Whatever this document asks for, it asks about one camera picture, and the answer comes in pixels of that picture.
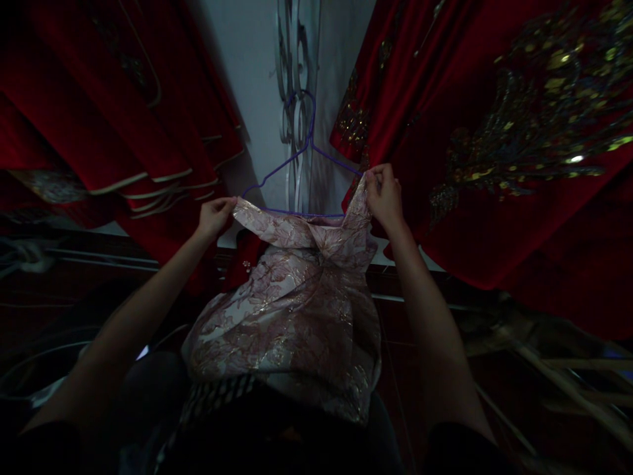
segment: cream piping trim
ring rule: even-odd
[[[202,185],[191,185],[191,186],[186,186],[186,187],[180,187],[180,189],[197,189],[197,188],[204,188],[207,186],[214,186],[214,185],[219,185],[220,179],[215,179],[214,181],[212,181],[211,183],[203,183]]]
[[[117,183],[114,183],[113,185],[107,186],[105,188],[100,188],[98,190],[88,190],[88,193],[91,195],[105,195],[106,193],[109,193],[110,191],[114,191],[117,188],[121,188],[126,185],[129,185],[130,183],[134,183],[135,181],[143,179],[146,176],[147,176],[147,172],[142,172],[138,175],[134,175],[133,177],[118,181]]]
[[[158,177],[158,178],[152,178],[152,181],[155,183],[162,183],[163,181],[169,181],[171,179],[175,179],[175,178],[182,178],[183,176],[187,176],[189,175],[191,172],[193,172],[192,168],[189,168],[188,170],[184,171],[184,172],[179,172],[173,175],[169,175],[166,177]]]
[[[132,212],[147,211],[148,209],[154,208],[155,206],[160,207],[159,205],[162,205],[163,201],[169,201],[169,195],[162,195],[158,197],[157,199],[155,199],[154,201],[152,201],[149,205],[141,206],[140,208],[130,208],[130,209]]]
[[[125,15],[125,18],[127,18],[127,22],[130,24],[130,28],[132,28],[132,32],[134,33],[134,36],[136,37],[136,40],[138,41],[140,48],[143,50],[143,54],[145,55],[145,59],[147,59],[147,62],[150,65],[150,69],[152,70],[154,79],[156,79],[156,87],[157,87],[156,98],[153,101],[151,101],[149,104],[147,104],[148,109],[151,109],[153,107],[156,107],[160,103],[160,100],[163,97],[163,90],[160,86],[160,81],[158,80],[158,75],[156,74],[156,70],[154,69],[152,60],[150,59],[150,56],[147,54],[147,51],[145,50],[145,45],[140,40],[140,36],[138,36],[138,32],[136,31],[136,28],[134,27],[134,23],[132,23],[130,15],[128,15],[127,10],[123,6],[123,3],[121,2],[121,0],[119,0],[119,6],[121,7],[121,10],[123,10],[123,14]]]
[[[153,211],[144,213],[144,214],[137,214],[136,216],[131,216],[131,219],[140,219],[140,218],[145,218],[146,216],[152,216],[153,214],[158,214],[161,212],[165,212],[170,210],[176,203],[178,203],[181,199],[187,198],[189,196],[188,193],[184,193],[182,195],[180,195],[178,198],[176,198],[174,201],[172,201],[169,204],[165,204],[164,206],[161,206]]]
[[[230,162],[231,160],[233,160],[234,158],[239,157],[240,155],[242,155],[242,153],[245,152],[245,149],[242,149],[242,151],[239,154],[233,155],[231,158],[227,158],[226,160],[224,160],[223,162],[220,162],[218,165],[215,165],[213,167],[214,170],[217,170],[218,168],[220,168],[222,165],[224,165],[227,162]]]
[[[213,195],[215,192],[216,192],[216,191],[215,191],[215,190],[213,190],[211,193],[207,193],[205,196],[201,196],[201,197],[194,198],[194,200],[195,200],[195,201],[200,201],[201,199],[208,198],[209,196]]]
[[[152,198],[158,195],[162,195],[163,193],[167,193],[170,189],[173,188],[173,185],[170,185],[166,188],[160,189],[158,191],[153,191],[151,193],[145,193],[144,195],[124,195],[122,193],[119,193],[123,198],[126,199],[145,199],[145,198]]]

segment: person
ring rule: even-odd
[[[367,172],[367,200],[392,244],[419,349],[424,424],[429,432],[425,472],[513,472],[484,415],[457,326],[404,221],[400,184],[391,165]],[[85,470],[90,448],[102,440],[98,434],[136,357],[217,238],[236,202],[236,198],[221,198],[205,203],[194,235],[110,317],[59,390],[11,446],[17,472]],[[166,378],[164,367],[152,374],[155,379]],[[196,388],[192,393],[200,396],[202,391]],[[211,415],[195,430],[179,432],[179,439],[172,444],[175,449],[166,458],[163,455],[164,463],[156,467],[159,473],[208,472],[210,466],[216,472],[240,467],[275,473],[321,473],[325,469],[405,472],[393,429],[376,395],[367,427],[300,407],[264,385]]]

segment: pink floral dress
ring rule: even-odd
[[[236,291],[216,296],[183,345],[196,381],[253,374],[280,393],[364,424],[380,376],[380,323],[365,272],[365,178],[345,218],[276,216],[238,199],[237,221],[271,246]]]

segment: wire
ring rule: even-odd
[[[62,346],[58,346],[56,348],[50,348],[49,350],[37,353],[33,356],[29,356],[28,358],[26,358],[25,360],[22,360],[21,362],[17,363],[14,367],[12,367],[10,370],[8,370],[3,376],[2,378],[0,378],[0,391],[2,391],[2,386],[4,386],[5,381],[9,378],[9,376],[11,376],[18,368],[24,366],[25,364],[36,360],[37,358],[39,358],[40,356],[44,356],[46,354],[49,353],[53,353],[59,350],[64,350],[66,348],[73,348],[75,346],[86,346],[89,345],[90,343],[92,343],[92,340],[87,340],[87,341],[82,341],[82,342],[75,342],[75,343],[68,343]],[[0,393],[0,398],[9,398],[10,396],[5,395],[3,393]]]

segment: sleeve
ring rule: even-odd
[[[455,422],[437,424],[429,434],[424,473],[514,474],[499,448],[479,432]]]
[[[24,432],[9,443],[7,455],[15,473],[78,474],[79,432],[67,422],[50,422]]]

